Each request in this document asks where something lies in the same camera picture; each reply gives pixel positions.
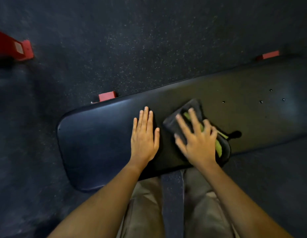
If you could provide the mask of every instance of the floor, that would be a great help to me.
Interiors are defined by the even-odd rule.
[[[277,49],[307,56],[307,0],[0,0],[0,31],[29,39],[35,54],[0,67],[0,238],[40,238],[90,196],[62,167],[55,127],[65,112]],[[307,137],[234,156],[224,170],[307,237]],[[162,180],[167,238],[180,238],[180,172]]]

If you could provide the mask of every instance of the person's left hand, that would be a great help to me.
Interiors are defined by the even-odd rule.
[[[155,129],[153,138],[153,112],[149,108],[140,110],[139,120],[134,118],[131,138],[130,162],[137,165],[141,171],[156,155],[159,149],[159,128]]]

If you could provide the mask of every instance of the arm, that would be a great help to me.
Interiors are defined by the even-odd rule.
[[[48,238],[115,238],[140,173],[159,148],[159,128],[153,138],[153,113],[134,118],[131,158],[112,181],[70,213]]]
[[[187,138],[184,145],[175,134],[175,142],[213,187],[214,192],[230,216],[241,237],[287,237],[291,235],[270,218],[237,184],[218,166],[215,161],[215,140],[217,130],[208,120],[204,120],[205,129],[201,132],[199,121],[193,109],[189,110],[194,133],[191,133],[183,118],[177,121]]]

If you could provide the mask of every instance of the pants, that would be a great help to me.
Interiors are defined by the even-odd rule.
[[[238,238],[211,186],[195,168],[186,169],[184,237]],[[158,177],[136,184],[117,238],[164,238],[162,188]]]

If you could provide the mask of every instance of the black bench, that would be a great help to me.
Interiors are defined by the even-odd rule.
[[[144,106],[154,112],[161,145],[140,179],[190,167],[162,122],[192,98],[224,132],[242,132],[230,141],[232,154],[285,142],[307,133],[307,59],[272,58],[68,112],[57,136],[71,184],[94,190],[125,166],[132,120]]]

